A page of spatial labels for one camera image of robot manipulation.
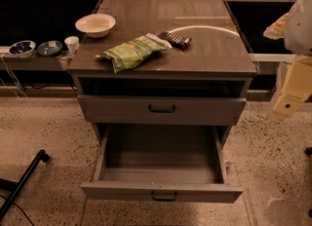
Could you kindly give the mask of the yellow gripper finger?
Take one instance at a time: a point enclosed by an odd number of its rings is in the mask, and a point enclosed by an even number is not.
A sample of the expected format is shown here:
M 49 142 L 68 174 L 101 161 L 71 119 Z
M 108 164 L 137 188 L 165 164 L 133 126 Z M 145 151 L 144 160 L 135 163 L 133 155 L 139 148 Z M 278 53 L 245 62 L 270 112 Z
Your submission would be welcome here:
M 269 25 L 263 32 L 263 36 L 268 39 L 278 40 L 284 37 L 284 31 L 289 14 L 285 13 Z

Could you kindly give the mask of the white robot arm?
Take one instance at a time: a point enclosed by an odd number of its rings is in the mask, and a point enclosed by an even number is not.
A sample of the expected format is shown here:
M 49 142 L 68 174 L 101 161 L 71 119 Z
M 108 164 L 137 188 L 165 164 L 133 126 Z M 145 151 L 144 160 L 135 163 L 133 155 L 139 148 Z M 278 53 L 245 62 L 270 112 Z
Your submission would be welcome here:
M 291 116 L 312 95 L 312 0 L 297 0 L 263 36 L 284 39 L 285 48 L 296 55 L 272 104 L 276 114 Z

